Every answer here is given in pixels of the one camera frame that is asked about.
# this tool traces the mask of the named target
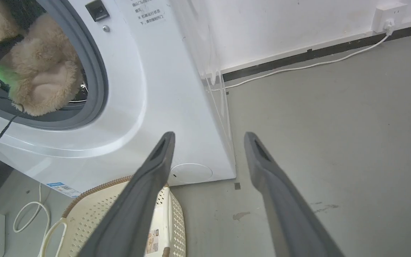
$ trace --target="basket label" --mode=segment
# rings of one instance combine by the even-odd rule
[[[67,185],[58,182],[58,183],[50,183],[47,184],[49,187],[51,187],[52,189],[55,189],[56,191],[63,193],[69,197],[78,197],[80,195],[80,192],[78,192],[77,190],[74,190],[70,187],[68,187]]]
[[[158,230],[150,230],[147,241],[147,254],[158,252],[159,234]]]

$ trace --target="floor stain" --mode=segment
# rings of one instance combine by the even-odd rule
[[[249,215],[249,214],[250,214],[249,211],[248,211],[248,212],[239,212],[239,213],[233,215],[233,220],[235,220],[235,221],[240,221],[240,219],[241,219],[243,216]]]
[[[313,213],[324,212],[326,210],[335,209],[335,208],[339,208],[339,206],[338,205],[326,205],[326,207],[322,209],[314,210]]]

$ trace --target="beige plush fabric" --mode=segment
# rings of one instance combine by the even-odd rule
[[[24,32],[0,0],[0,40],[18,34],[25,38],[0,61],[1,67],[16,74],[10,77],[9,97],[32,116],[62,108],[83,81],[74,47],[49,14],[41,15]]]

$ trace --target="washing machine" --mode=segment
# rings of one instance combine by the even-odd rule
[[[173,131],[171,186],[235,178],[224,83],[201,0],[37,4],[30,8],[49,13],[70,39],[86,80],[62,109],[17,117],[0,139],[1,161],[76,197],[134,174]],[[0,132],[17,112],[0,99]]]

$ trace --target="white plastic basket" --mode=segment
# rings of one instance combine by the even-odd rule
[[[45,239],[49,241],[52,232],[59,224],[65,225],[64,237],[57,252],[58,257],[75,257],[80,252],[128,181],[129,177],[126,177],[95,187],[70,204],[61,220],[52,226]],[[43,244],[41,253],[45,252],[45,248],[47,243]],[[182,208],[169,187],[164,187],[158,193],[156,200],[145,256],[184,257],[185,255]]]

